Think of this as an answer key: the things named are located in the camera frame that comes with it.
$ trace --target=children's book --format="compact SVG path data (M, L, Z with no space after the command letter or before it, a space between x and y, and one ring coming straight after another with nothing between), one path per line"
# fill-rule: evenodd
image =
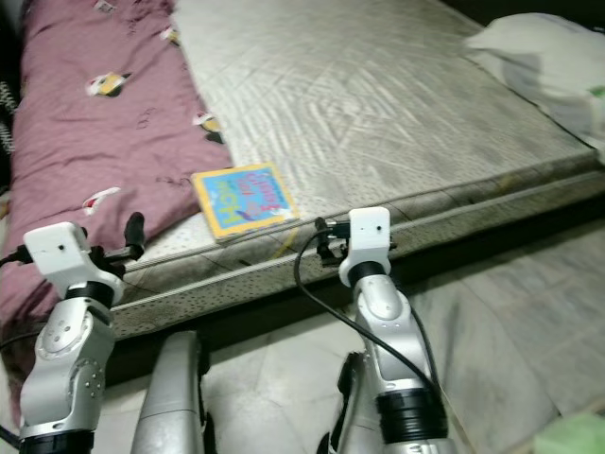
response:
M273 163L195 173L191 182L217 241L299 217Z

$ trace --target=floor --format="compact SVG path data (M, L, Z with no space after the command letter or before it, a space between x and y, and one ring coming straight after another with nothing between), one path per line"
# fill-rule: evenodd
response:
M461 454L504 452L605 394L604 252L597 221L409 292ZM337 408L341 362L361 346L323 315L216 352L205 397L219 452L315 454ZM147 384L108 389L95 454L129 452ZM3 400L5 389L1 374Z

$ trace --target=maroon comforter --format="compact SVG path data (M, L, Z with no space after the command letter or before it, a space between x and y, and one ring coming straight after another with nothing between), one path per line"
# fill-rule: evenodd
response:
M134 211L154 237L199 210L192 173L231 164L170 27L171 8L166 0L30 5L5 253L25 232L63 220L86 227L92 244L117 248ZM0 282L2 340L45 320L57 299L34 265L6 265ZM16 416L31 342L3 359Z

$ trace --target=black cable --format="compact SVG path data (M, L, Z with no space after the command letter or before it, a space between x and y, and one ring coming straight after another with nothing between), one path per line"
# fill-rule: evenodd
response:
M294 280L296 281L296 285L298 286L298 288L302 291L302 293L304 293L304 295L307 298L309 298L315 304L321 306L330 315L332 315L333 317L336 317L341 322L345 323L347 326L354 329L359 335L363 336L364 338L366 338L373 344L379 346L380 348L386 350L388 353L393 355L399 361L404 363L405 366L408 367L422 381L422 383L425 385L425 387L433 394L436 401L441 402L441 392L440 392L439 386L436 384L436 382L433 382L430 378L428 378L424 374L424 372L421 371L416 366L416 364L414 364L412 361L407 359L404 355L399 353L397 350L395 350L393 347L388 345L386 342L384 342L377 336L374 336L373 333L368 331L363 326L360 326L358 323L350 320L348 317L341 315L340 313L338 313L337 311L332 309L330 306L328 306L321 299L316 297L313 293L311 293L304 286L303 281L301 280L301 260L303 259L303 253L304 253L304 251L306 251L306 249L309 247L309 245L311 244L311 242L313 242L313 240L315 238L317 238L319 235L323 235L325 233L326 233L326 231L324 231L324 230L318 231L318 232L315 232L311 237L309 237L309 239L306 241L306 243L304 243L304 246L302 246L301 250L297 253L296 258L294 259Z
M431 377L433 378L433 381L435 383L439 383L439 375L437 374L437 366L435 364L435 357L433 356L433 347L431 346L431 342L428 339L428 336L426 336L426 330L424 329L423 321L420 319L420 317L418 316L418 312L411 303L409 305L409 308L411 309L412 317L414 317L414 320L418 325L420 335L422 336L424 341L424 348L426 349L426 355L428 356L428 368L431 371Z
M0 267L6 265L8 262L32 263L33 260L31 259L31 255L29 254L26 245L22 244L17 246L17 249L15 249L14 252L0 260Z
M21 445L21 441L19 440L19 437L17 435L15 435L14 433L12 433L7 428L3 428L2 426L0 426L0 439L4 440L9 445L11 445L15 449L19 450L19 447Z
M23 339L33 338L35 336L38 336L39 334L40 334L40 331L20 334L18 336L5 340L4 342L0 342L0 352L2 352L2 350L9 347L10 345L12 345L15 342L22 341ZM15 449L19 450L19 446L21 445L21 441L19 440L19 437L17 435L15 435L14 433L12 433L7 428L4 428L2 426L0 426L0 439L4 440L9 445L11 445Z
M153 295L161 295L162 294L160 291L155 291L155 290L150 290L148 288L140 287L140 286L137 286L136 284L133 284L132 282L125 281L124 279L122 279L122 282L124 284L126 284L127 286L131 286L132 288L136 288L136 289L141 290L141 291L146 291L147 293L151 293Z

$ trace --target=white pillow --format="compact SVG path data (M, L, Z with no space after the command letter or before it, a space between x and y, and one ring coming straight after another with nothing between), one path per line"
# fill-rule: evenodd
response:
M465 44L468 59L605 150L605 35L530 13L497 19Z

